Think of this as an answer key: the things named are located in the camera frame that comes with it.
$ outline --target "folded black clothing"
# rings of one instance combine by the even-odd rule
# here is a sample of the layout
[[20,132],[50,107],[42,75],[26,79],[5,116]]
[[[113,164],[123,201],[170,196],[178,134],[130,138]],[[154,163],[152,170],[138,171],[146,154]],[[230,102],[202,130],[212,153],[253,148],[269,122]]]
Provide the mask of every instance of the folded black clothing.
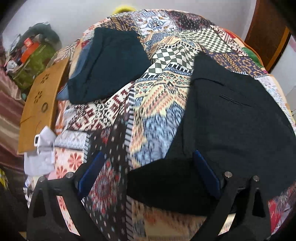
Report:
[[204,53],[195,57],[186,110],[165,159],[130,171],[127,194],[148,206],[207,215],[217,200],[193,165],[195,150],[221,181],[225,171],[259,176],[268,200],[295,181],[296,137],[286,115],[260,82]]
[[135,31],[96,28],[81,72],[68,81],[69,100],[84,104],[110,97],[150,65]]

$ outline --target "patchwork bedspread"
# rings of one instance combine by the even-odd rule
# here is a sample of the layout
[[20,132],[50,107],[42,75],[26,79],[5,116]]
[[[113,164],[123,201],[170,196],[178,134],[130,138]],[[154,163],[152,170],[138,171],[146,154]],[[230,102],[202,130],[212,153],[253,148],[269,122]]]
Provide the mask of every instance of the patchwork bedspread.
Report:
[[[243,42],[211,21],[181,11],[141,10],[110,16],[88,28],[80,41],[60,50],[54,62],[70,56],[73,70],[79,52],[92,41],[97,27],[136,31],[151,66],[140,79],[109,99],[76,106],[59,102],[57,134],[66,127],[65,110],[75,108],[77,112],[66,128],[86,131],[87,148],[55,148],[56,165],[50,178],[74,172],[102,150],[107,161],[82,202],[105,237],[115,241],[190,240],[206,217],[166,212],[131,199],[126,195],[126,174],[166,155],[185,110],[194,57],[205,52],[229,71],[260,81],[296,133],[286,99],[275,78],[247,55]],[[294,192],[292,185],[269,201],[272,232],[290,211]],[[78,234],[62,197],[58,201],[69,230]],[[232,220],[230,215],[221,233],[229,229]]]

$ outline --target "brown door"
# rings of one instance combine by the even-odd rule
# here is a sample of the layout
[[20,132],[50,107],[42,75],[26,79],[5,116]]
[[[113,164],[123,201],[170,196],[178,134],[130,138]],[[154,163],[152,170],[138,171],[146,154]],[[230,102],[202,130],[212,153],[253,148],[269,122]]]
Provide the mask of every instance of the brown door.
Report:
[[261,57],[270,72],[283,53],[290,33],[284,19],[269,0],[257,0],[245,43]]

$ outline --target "silver bolt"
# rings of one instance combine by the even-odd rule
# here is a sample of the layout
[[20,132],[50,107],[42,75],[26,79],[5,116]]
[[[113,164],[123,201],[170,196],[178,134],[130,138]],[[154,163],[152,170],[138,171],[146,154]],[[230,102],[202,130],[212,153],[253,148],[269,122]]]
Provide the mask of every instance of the silver bolt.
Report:
[[39,177],[38,181],[39,181],[39,182],[43,182],[43,181],[45,181],[45,177],[44,177],[44,176]]
[[232,177],[232,173],[231,173],[231,172],[229,172],[229,171],[227,171],[227,172],[224,172],[224,175],[225,175],[225,177],[227,177],[227,178],[230,178],[230,177]]
[[259,182],[260,178],[258,176],[253,176],[253,180]]
[[71,177],[73,177],[73,175],[74,175],[73,172],[68,172],[68,173],[66,174],[66,178],[71,178]]

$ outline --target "blue gripper pad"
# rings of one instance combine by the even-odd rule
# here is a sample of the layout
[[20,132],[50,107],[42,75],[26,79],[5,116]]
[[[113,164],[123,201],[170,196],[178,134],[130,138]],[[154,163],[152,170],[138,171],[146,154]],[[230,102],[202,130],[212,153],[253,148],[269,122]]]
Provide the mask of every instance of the blue gripper pad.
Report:
[[221,196],[220,180],[198,150],[193,152],[193,163],[209,194],[219,199]]
[[100,151],[98,155],[93,159],[89,168],[86,170],[78,183],[78,197],[80,199],[86,197],[89,194],[95,180],[97,179],[102,167],[105,164],[105,161],[106,159],[104,157],[104,154]]

